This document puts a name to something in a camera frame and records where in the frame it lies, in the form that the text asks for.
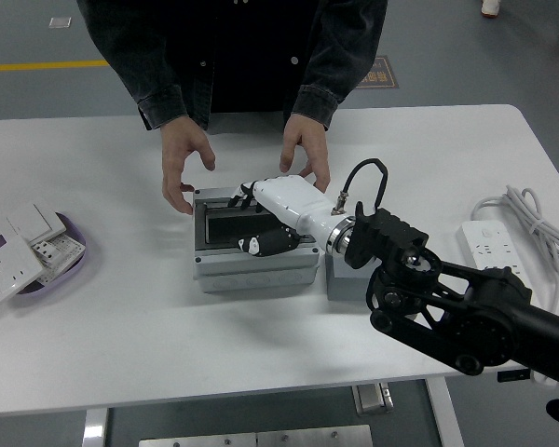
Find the person's left hand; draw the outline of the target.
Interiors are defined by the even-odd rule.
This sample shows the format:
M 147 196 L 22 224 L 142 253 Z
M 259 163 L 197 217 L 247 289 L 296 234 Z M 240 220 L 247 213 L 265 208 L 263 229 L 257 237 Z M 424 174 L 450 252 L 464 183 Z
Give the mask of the person's left hand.
M 325 127 L 318 121 L 299 114 L 292 114 L 283 131 L 283 148 L 279 170 L 287 173 L 292 167 L 295 149 L 300 146 L 307 156 L 307 163 L 299 175 L 314 176 L 314 186 L 325 192 L 331 181 Z

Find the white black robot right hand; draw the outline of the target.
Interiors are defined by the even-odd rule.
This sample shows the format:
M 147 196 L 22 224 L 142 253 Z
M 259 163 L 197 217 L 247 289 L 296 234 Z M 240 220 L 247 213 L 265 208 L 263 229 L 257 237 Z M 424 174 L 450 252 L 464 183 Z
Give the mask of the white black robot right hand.
M 310 235 L 329 255 L 346 253 L 355 218 L 334 210 L 334 203 L 297 175 L 240 185 L 228 205 L 247 208 L 252 201 L 300 236 Z

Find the person's right hand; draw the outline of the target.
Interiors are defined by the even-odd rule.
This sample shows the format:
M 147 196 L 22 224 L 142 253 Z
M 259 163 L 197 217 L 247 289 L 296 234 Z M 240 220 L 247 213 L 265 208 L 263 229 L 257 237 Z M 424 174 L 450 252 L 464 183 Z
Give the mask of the person's right hand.
M 186 159 L 198 154 L 205 169 L 215 169 L 215 154 L 209 140 L 188 116 L 173 119 L 160 128 L 162 142 L 162 195 L 180 213 L 191 215 L 192 205 L 184 194 L 193 192 L 194 186 L 183 181 Z

